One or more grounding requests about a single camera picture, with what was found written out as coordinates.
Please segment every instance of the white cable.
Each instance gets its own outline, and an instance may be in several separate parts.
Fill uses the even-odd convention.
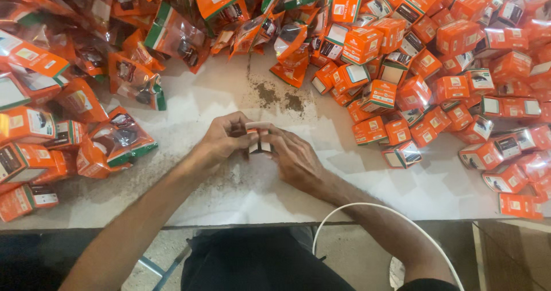
[[[317,228],[317,231],[316,231],[316,236],[314,236],[313,238],[313,245],[312,245],[312,254],[315,256],[316,255],[316,241],[317,241],[317,236],[319,235],[320,233],[320,230],[321,230],[321,227],[323,226],[323,224],[325,223],[325,221],[327,221],[327,219],[329,219],[329,217],[331,217],[335,212],[343,209],[343,208],[346,208],[348,206],[353,206],[353,205],[368,205],[368,206],[374,206],[374,207],[379,207],[379,208],[383,208],[383,209],[386,209],[392,213],[395,213],[396,215],[398,215],[399,217],[403,218],[404,220],[406,220],[407,222],[409,222],[411,225],[413,225],[417,230],[419,230],[426,238],[428,238],[430,240],[430,242],[436,247],[436,249],[438,249],[438,252],[440,252],[440,254],[444,257],[444,259],[446,260],[446,263],[448,264],[448,267],[450,267],[450,270],[451,270],[451,274],[453,275],[453,279],[455,279],[455,282],[457,283],[457,286],[459,287],[459,290],[460,291],[465,291],[465,289],[463,288],[463,285],[461,284],[461,281],[459,280],[459,276],[457,275],[457,272],[455,271],[455,269],[453,268],[453,265],[451,264],[451,261],[450,259],[448,259],[448,257],[446,256],[444,250],[442,250],[442,248],[436,243],[436,241],[434,241],[434,239],[432,239],[432,237],[430,237],[429,234],[427,234],[422,228],[419,227],[419,225],[415,224],[415,222],[411,221],[408,217],[404,216],[403,214],[397,212],[396,210],[394,209],[391,209],[389,207],[386,207],[386,206],[383,206],[383,205],[379,205],[379,204],[372,204],[372,203],[350,203],[350,204],[346,204],[346,205],[343,205],[343,206],[340,206],[339,208],[333,210],[329,215],[327,215],[327,217],[325,217],[325,219],[323,221],[321,221],[321,224],[320,226]]]

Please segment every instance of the white table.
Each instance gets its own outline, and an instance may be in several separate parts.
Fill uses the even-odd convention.
[[[107,89],[99,92],[107,111],[125,107],[159,142],[159,149],[106,180],[77,177],[59,183],[59,206],[0,223],[0,230],[105,226],[173,167],[202,138],[213,118],[237,110],[297,133],[313,145],[325,167],[413,220],[507,217],[499,214],[498,195],[480,174],[463,167],[457,153],[465,145],[450,134],[440,134],[423,148],[423,161],[414,167],[392,170],[377,145],[356,146],[347,110],[329,95],[320,96],[310,84],[316,68],[310,67],[302,88],[295,89],[268,71],[276,63],[273,51],[226,61],[225,56],[209,58],[193,75],[182,62],[171,59],[162,72],[168,99],[164,112],[109,95]],[[264,101],[258,83],[274,90],[280,101],[260,107]],[[287,93],[300,98],[303,112],[287,109]],[[276,166],[266,157],[254,156],[248,164],[234,157],[189,197],[167,226],[319,222],[331,210],[280,182]],[[551,216],[551,202],[544,212]],[[332,220],[348,218],[337,214]]]

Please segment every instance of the human hand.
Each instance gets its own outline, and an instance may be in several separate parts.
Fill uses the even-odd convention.
[[[182,164],[195,175],[213,174],[234,151],[258,142],[258,133],[247,134],[245,130],[245,123],[251,121],[241,111],[215,118]]]

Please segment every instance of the table surface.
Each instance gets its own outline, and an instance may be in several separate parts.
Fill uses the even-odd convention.
[[[407,170],[389,169],[378,145],[358,147],[348,111],[321,96],[309,79],[300,89],[268,69],[266,55],[209,58],[197,75],[176,59],[161,73],[167,111],[153,111],[98,90],[110,111],[125,107],[159,142],[159,149],[132,168],[105,180],[75,177],[57,183],[60,205],[40,209],[0,230],[100,228],[117,216],[172,168],[198,142],[213,118],[241,110],[254,121],[271,121],[309,141],[327,169],[381,199],[413,220],[504,218],[498,195],[479,172],[463,167],[457,153],[465,145],[442,133],[422,149],[423,161]],[[175,212],[167,226],[320,222],[332,207],[279,181],[272,160],[232,157]],[[551,202],[544,206],[551,216]],[[344,214],[332,221],[349,221]]]

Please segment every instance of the human arm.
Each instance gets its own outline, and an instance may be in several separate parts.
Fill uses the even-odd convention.
[[[261,140],[274,146],[276,152],[272,157],[278,162],[279,177],[284,182],[337,207],[358,202],[384,205],[325,169],[305,140],[274,126],[270,132]],[[404,282],[434,278],[455,284],[437,248],[404,219],[372,206],[351,206],[343,211],[361,224],[388,253],[402,261],[406,268]]]
[[[206,135],[172,170],[90,243],[59,290],[117,290],[161,227],[234,151],[258,141],[250,120],[235,112],[213,120]]]

